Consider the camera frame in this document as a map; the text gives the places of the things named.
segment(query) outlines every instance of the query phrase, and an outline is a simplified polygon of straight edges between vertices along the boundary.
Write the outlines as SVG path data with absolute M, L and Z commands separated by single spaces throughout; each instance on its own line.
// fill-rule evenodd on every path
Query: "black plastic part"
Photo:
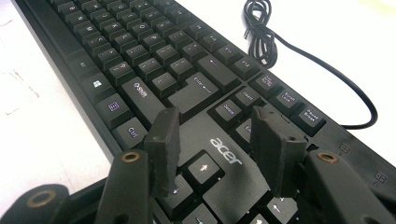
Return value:
M 253 107 L 250 144 L 253 158 L 276 197 L 295 197 L 293 169 L 303 161 L 306 140 L 270 107 Z
M 305 162 L 307 181 L 326 217 L 325 223 L 396 223 L 394 217 L 345 160 L 328 151 L 311 151 Z M 304 220 L 312 210 L 300 207 Z
M 42 185 L 24 193 L 7 210 L 1 224 L 62 224 L 67 223 L 64 211 L 69 192 L 62 185 Z
M 176 168 L 180 154 L 178 114 L 176 107 L 160 112 L 144 142 L 152 168 L 153 197 L 166 197 L 175 189 Z
M 117 155 L 111 165 L 95 224 L 152 223 L 149 157 L 140 149 Z

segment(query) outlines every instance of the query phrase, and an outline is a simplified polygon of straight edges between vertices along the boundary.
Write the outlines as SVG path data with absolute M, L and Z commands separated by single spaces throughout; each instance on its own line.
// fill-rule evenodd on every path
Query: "keyboard cable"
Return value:
M 371 118 L 368 122 L 357 125 L 341 125 L 348 130 L 365 129 L 373 126 L 378 120 L 378 113 L 373 102 L 370 98 L 358 87 L 352 80 L 342 74 L 340 71 L 331 65 L 323 62 L 321 59 L 314 55 L 299 49 L 285 39 L 280 37 L 277 33 L 267 27 L 267 23 L 271 17 L 271 3 L 269 0 L 247 0 L 244 6 L 245 21 L 247 23 L 247 31 L 245 38 L 249 34 L 252 40 L 248 49 L 248 54 L 257 59 L 265 68 L 273 67 L 277 60 L 277 48 L 275 40 L 294 50 L 295 52 L 305 56 L 314 63 L 322 66 L 329 72 L 333 73 L 336 77 L 340 78 L 348 85 L 356 94 L 363 100 L 368 109 L 370 110 Z

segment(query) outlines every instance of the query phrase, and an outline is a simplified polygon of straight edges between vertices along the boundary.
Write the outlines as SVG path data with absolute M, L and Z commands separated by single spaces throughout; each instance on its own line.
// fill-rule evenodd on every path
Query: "white desk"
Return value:
M 241 49 L 248 48 L 243 37 L 244 0 L 179 2 Z M 73 103 L 73 94 L 51 69 L 9 0 L 0 0 L 0 26 L 2 216 L 29 189 L 59 183 L 73 193 L 105 177 L 110 163 L 102 152 L 103 143 L 96 142 L 83 112 Z M 273 1 L 269 27 L 343 72 L 366 92 L 379 120 L 372 128 L 352 133 L 396 166 L 392 144 L 395 1 Z M 365 105 L 340 80 L 280 43 L 277 46 L 274 74 L 341 124 L 369 119 Z M 15 79 L 15 72 L 23 81 Z M 2 91 L 6 87 L 11 93 Z

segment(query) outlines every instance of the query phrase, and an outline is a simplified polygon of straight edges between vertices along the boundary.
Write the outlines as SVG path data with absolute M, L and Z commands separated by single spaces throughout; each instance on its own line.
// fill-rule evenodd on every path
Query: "space bar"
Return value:
M 65 61 L 68 62 L 69 57 L 73 53 L 83 49 L 47 1 L 25 0 L 24 2 L 32 11 L 35 19 L 46 33 L 52 45 Z

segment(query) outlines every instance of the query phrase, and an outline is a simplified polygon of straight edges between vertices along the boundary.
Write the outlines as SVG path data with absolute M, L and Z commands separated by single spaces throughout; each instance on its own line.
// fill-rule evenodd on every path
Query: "black cable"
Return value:
M 368 122 L 359 125 L 341 125 L 345 129 L 358 130 L 373 126 L 378 120 L 378 113 L 375 109 L 373 102 L 370 98 L 359 88 L 352 80 L 342 74 L 340 71 L 331 65 L 323 62 L 321 59 L 314 55 L 299 49 L 292 44 L 288 43 L 282 37 L 277 35 L 274 31 L 267 27 L 267 23 L 271 17 L 271 3 L 269 0 L 247 0 L 244 7 L 245 20 L 247 23 L 247 31 L 245 37 L 249 33 L 252 34 L 252 41 L 248 50 L 250 56 L 255 57 L 265 68 L 271 68 L 275 65 L 277 59 L 277 48 L 275 39 L 280 43 L 294 50 L 295 52 L 305 56 L 314 63 L 322 66 L 335 76 L 345 82 L 358 96 L 363 100 L 368 109 L 370 110 L 371 118 Z

